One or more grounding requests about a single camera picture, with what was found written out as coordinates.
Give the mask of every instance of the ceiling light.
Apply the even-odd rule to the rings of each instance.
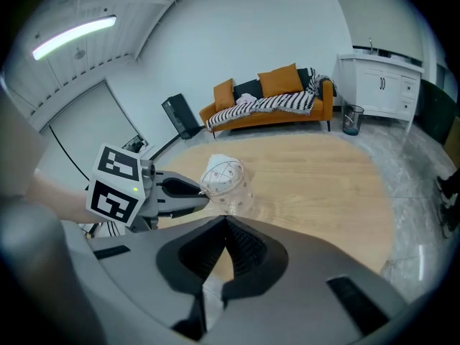
[[[35,60],[40,60],[44,56],[48,55],[53,50],[56,50],[58,47],[65,45],[66,43],[74,40],[75,38],[82,37],[88,33],[98,31],[103,28],[111,27],[115,24],[116,17],[111,15],[110,17],[104,17],[100,19],[87,22],[80,26],[74,27],[63,33],[50,38],[48,41],[43,42],[40,46],[36,47],[32,54],[34,55]]]

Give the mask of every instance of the cabinet door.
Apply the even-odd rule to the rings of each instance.
[[[401,77],[383,73],[383,98],[380,111],[396,114],[400,102]]]
[[[359,101],[357,105],[361,106],[364,110],[381,111],[383,72],[363,68],[360,75],[361,78],[357,78],[359,86]]]

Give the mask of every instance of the gray floor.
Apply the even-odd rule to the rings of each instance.
[[[225,131],[216,140],[203,130],[193,139],[176,141],[155,159],[155,164],[161,169],[197,144],[321,132],[328,133],[325,121]],[[454,164],[442,146],[416,124],[406,135],[397,121],[365,117],[359,135],[350,137],[341,130],[340,113],[334,113],[329,134],[364,150],[379,168],[395,212],[395,243],[381,274],[408,302],[415,300],[436,285],[458,241],[457,231],[449,239],[443,238],[436,214],[439,194],[433,183],[437,175],[451,175]],[[205,294],[213,295],[214,290],[209,289]]]

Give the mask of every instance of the wooden table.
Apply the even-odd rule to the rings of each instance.
[[[325,134],[215,141],[187,149],[165,170],[199,182],[212,154],[243,161],[252,179],[254,207],[244,217],[331,242],[380,272],[390,255],[394,217],[380,174],[369,156]],[[181,218],[161,218],[160,228],[223,214],[213,203]],[[228,253],[213,271],[233,277]]]

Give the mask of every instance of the clear trash bin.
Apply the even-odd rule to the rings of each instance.
[[[342,130],[345,134],[358,135],[363,113],[364,109],[362,107],[344,103],[342,106],[342,115],[344,118]]]

